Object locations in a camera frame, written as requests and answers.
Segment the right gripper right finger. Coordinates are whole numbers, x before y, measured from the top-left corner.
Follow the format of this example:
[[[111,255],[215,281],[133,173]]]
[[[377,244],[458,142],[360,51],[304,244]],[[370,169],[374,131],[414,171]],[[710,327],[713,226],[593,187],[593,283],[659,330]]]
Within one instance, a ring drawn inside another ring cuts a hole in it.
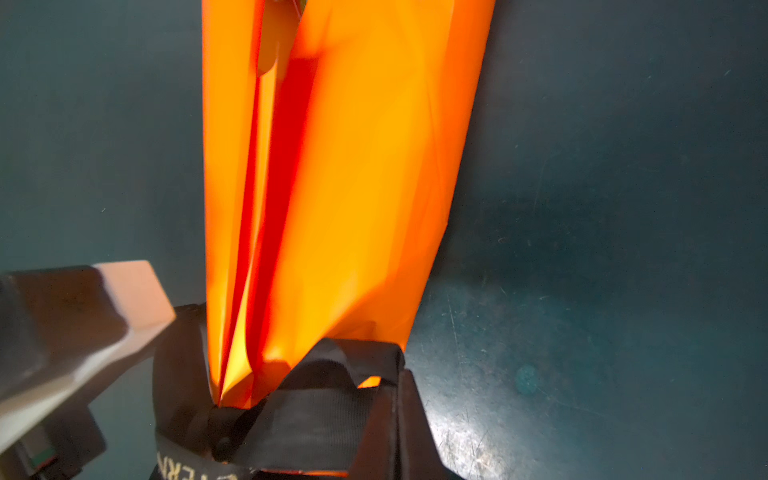
[[[440,458],[414,376],[408,369],[399,374],[397,418],[398,479],[461,479]]]

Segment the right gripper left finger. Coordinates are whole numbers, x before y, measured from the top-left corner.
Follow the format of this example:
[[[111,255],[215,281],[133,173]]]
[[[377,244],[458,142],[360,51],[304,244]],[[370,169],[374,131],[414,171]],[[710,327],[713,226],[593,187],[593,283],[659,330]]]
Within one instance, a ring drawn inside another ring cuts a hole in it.
[[[380,386],[350,467],[348,479],[394,479],[397,438],[397,391],[392,386]]]

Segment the orange wrapping paper sheet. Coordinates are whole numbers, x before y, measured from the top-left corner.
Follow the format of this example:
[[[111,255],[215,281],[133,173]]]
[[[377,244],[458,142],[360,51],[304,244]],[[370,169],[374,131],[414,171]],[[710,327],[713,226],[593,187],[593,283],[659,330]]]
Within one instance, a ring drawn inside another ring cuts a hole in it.
[[[491,1],[202,5],[214,402],[321,339],[405,347],[447,227]]]

